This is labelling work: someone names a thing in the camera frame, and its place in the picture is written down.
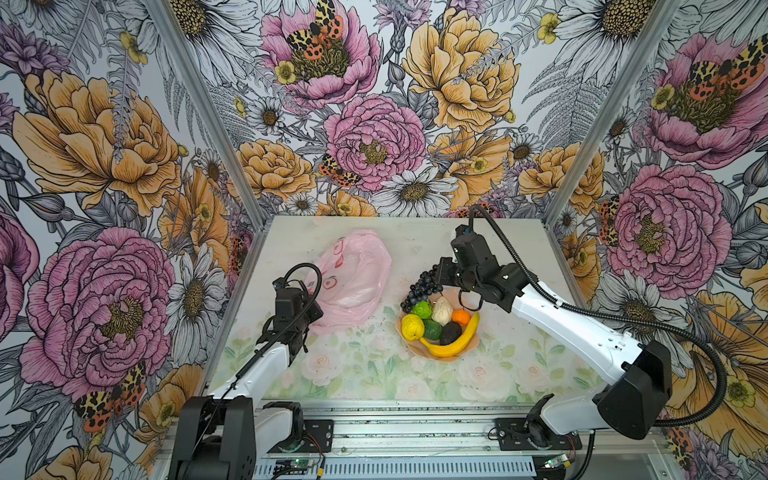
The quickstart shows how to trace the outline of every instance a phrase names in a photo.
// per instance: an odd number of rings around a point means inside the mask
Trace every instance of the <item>table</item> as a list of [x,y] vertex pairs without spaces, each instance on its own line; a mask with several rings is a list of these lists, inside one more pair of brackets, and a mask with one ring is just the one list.
[[[586,363],[529,322],[495,305],[483,306],[478,348],[456,362],[413,356],[396,332],[399,304],[409,285],[440,257],[452,255],[454,229],[464,219],[279,216],[269,230],[245,297],[217,361],[210,389],[221,386],[250,357],[261,326],[274,312],[272,281],[292,265],[313,261],[353,230],[374,230],[392,256],[382,300],[360,327],[318,336],[300,353],[266,399],[377,405],[465,406],[533,403],[545,393],[567,395],[601,382]],[[497,220],[526,266],[572,302],[540,220]],[[510,256],[483,219],[500,264]]]

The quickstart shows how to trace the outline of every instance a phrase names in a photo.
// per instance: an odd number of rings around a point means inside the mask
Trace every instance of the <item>black cable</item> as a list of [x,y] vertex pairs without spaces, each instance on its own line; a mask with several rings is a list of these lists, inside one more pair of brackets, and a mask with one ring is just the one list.
[[727,373],[725,370],[725,366],[723,366],[723,362],[720,361],[720,357],[717,355],[715,350],[711,346],[709,346],[709,344],[707,344],[703,340],[698,339],[695,335],[688,333],[688,331],[686,330],[677,328],[676,326],[667,325],[666,323],[652,323],[652,322],[646,322],[644,320],[629,319],[621,315],[614,315],[613,313],[602,313],[602,312],[596,312],[589,309],[583,309],[583,308],[580,308],[579,306],[571,305],[570,303],[566,303],[566,302],[560,303],[558,299],[556,299],[547,290],[545,290],[544,288],[541,287],[541,285],[538,284],[538,280],[536,280],[536,278],[533,276],[533,273],[531,273],[531,271],[525,266],[522,259],[518,255],[517,251],[509,242],[506,235],[504,235],[504,232],[502,232],[502,229],[499,228],[498,224],[493,219],[491,214],[489,214],[485,210],[485,208],[480,207],[477,204],[472,205],[472,207],[469,209],[469,231],[473,231],[472,225],[473,225],[475,212],[480,213],[488,221],[488,224],[491,225],[491,228],[496,233],[498,238],[502,241],[502,243],[504,244],[504,247],[506,247],[509,254],[512,255],[512,259],[514,260],[514,262],[518,265],[518,267],[520,267],[520,270],[522,270],[523,273],[525,274],[525,278],[528,280],[531,286],[533,286],[534,290],[536,290],[536,292],[539,295],[543,296],[545,300],[547,300],[548,302],[553,303],[558,308],[562,308],[570,312],[578,313],[579,315],[592,316],[595,318],[601,318],[606,320],[613,320],[615,322],[629,323],[630,325],[645,326],[651,329],[666,330],[669,333],[673,333],[677,336],[690,340],[695,346],[699,347],[707,357],[709,357],[710,361],[712,362],[712,365],[714,366],[715,377],[717,379],[715,392],[712,395],[712,398],[710,399],[709,403],[707,403],[698,412],[692,413],[690,415],[684,416],[679,419],[657,420],[656,422],[654,422],[654,426],[669,428],[669,427],[679,427],[683,425],[689,425],[691,423],[700,422],[704,420],[706,417],[715,413],[715,411],[720,407],[720,405],[723,403],[723,400],[725,400],[725,395],[727,392],[727,387],[728,387]]
[[581,463],[581,466],[578,468],[578,472],[576,472],[576,475],[574,475],[573,478],[571,478],[571,480],[579,480],[581,477],[584,476],[584,473],[587,472],[589,461],[592,460],[592,451],[594,450],[594,436],[595,436],[594,430],[589,432],[589,442],[587,443],[587,454],[584,456],[584,461]]

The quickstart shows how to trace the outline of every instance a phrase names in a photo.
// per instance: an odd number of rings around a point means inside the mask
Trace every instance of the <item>fruit bowl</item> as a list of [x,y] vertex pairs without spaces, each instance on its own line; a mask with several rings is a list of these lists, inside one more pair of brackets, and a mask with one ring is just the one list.
[[[463,310],[463,307],[458,302],[458,288],[456,288],[456,287],[448,287],[445,290],[443,290],[441,293],[435,293],[435,294],[429,296],[429,302],[432,305],[434,305],[435,302],[437,301],[437,299],[439,299],[441,296],[445,297],[445,299],[448,300],[448,302],[451,304],[451,308],[453,308],[454,310]],[[478,335],[476,333],[472,337],[472,339],[469,340],[469,344],[463,350],[461,350],[458,354],[456,354],[454,356],[449,356],[449,357],[434,356],[434,355],[432,355],[429,352],[429,349],[427,349],[427,347],[424,346],[424,344],[422,344],[420,341],[418,341],[418,340],[408,341],[405,338],[403,338],[403,336],[402,336],[402,318],[405,315],[406,315],[406,313],[404,313],[402,311],[400,312],[400,315],[399,315],[398,319],[395,321],[395,328],[397,329],[397,333],[400,334],[400,338],[402,339],[402,341],[405,342],[406,345],[408,346],[408,350],[410,350],[411,353],[413,353],[416,356],[420,356],[420,357],[423,357],[425,359],[437,360],[439,362],[455,362],[456,360],[458,360],[458,358],[460,356],[466,354],[467,352],[471,352],[472,350],[476,349],[477,346],[480,344],[480,340],[479,340]]]

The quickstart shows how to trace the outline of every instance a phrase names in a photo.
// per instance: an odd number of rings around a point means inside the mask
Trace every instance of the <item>mounting plate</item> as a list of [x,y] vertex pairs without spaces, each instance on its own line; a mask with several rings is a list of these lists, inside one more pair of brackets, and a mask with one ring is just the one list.
[[[315,437],[323,453],[331,451],[331,446],[333,446],[333,420],[305,420],[304,431]],[[317,453],[317,447],[312,442],[306,440],[303,440],[298,448],[295,445],[278,443],[272,447],[270,453]]]
[[[525,418],[517,419],[496,419],[495,425],[498,432],[498,447],[503,452],[537,450],[528,440],[531,435],[520,433],[525,424]],[[581,439],[578,435],[557,435],[552,440],[552,449],[554,450],[581,450]]]

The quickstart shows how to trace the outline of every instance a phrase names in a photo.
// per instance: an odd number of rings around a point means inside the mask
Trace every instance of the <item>white daisy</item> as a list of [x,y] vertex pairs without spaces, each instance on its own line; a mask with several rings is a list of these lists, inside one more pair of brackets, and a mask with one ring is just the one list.
[[293,195],[285,202],[286,211],[291,215],[311,216],[317,213],[317,200],[309,194]]
[[633,122],[634,112],[625,105],[622,107],[621,113],[614,119],[614,123],[608,128],[608,132],[605,134],[605,144],[608,147],[619,145],[621,140],[627,136]]
[[534,134],[517,135],[509,147],[512,163],[533,160],[544,149],[544,143]]
[[2,0],[17,18],[24,20],[29,27],[42,30],[44,33],[71,33],[80,11],[72,0]]
[[275,97],[258,98],[248,105],[248,123],[262,134],[274,134],[285,127],[283,107]]
[[[624,277],[606,273],[595,291],[592,306],[599,312],[625,315],[630,319],[646,320],[651,323],[666,323],[686,329],[688,322],[676,310],[658,306],[659,289],[654,284],[646,284],[642,277],[633,277],[628,270]],[[620,332],[631,332],[642,343],[652,339],[666,346],[672,355],[672,373],[685,378],[686,369],[694,367],[694,361],[672,334],[652,327],[630,325],[628,323],[601,320],[602,323]]]
[[[157,51],[157,63],[165,78],[172,65],[147,2],[157,0],[117,0],[118,11],[126,18],[126,27],[138,40],[138,48]],[[256,26],[258,3],[250,0],[170,0],[181,31],[197,56],[197,67],[211,84],[221,85],[233,79],[244,80],[244,65],[255,62],[251,51],[259,42]]]
[[558,220],[554,225],[554,232],[560,238],[570,237],[576,231],[578,224],[578,215],[571,205],[566,205],[558,215]]
[[656,0],[565,0],[554,29],[565,45],[555,63],[569,61],[566,75],[584,68],[584,79],[610,84],[625,63]]
[[438,168],[432,165],[418,176],[410,170],[382,182],[384,189],[373,195],[371,204],[384,217],[438,217],[451,207],[458,188],[455,177],[436,180]]
[[296,7],[304,13],[310,13],[310,4],[310,0],[261,0],[261,9],[265,14],[270,14],[282,8],[285,13],[293,16]]
[[182,255],[181,283],[168,290],[168,324],[164,333],[173,332],[170,355],[175,366],[205,363],[206,348],[214,344],[227,279],[218,263],[211,268],[213,261],[214,249],[205,243],[198,253],[197,265],[192,265],[189,254]]
[[768,33],[768,2],[765,0],[705,0],[699,7],[708,15],[699,30],[717,31],[718,43],[733,35],[731,45],[757,40]]

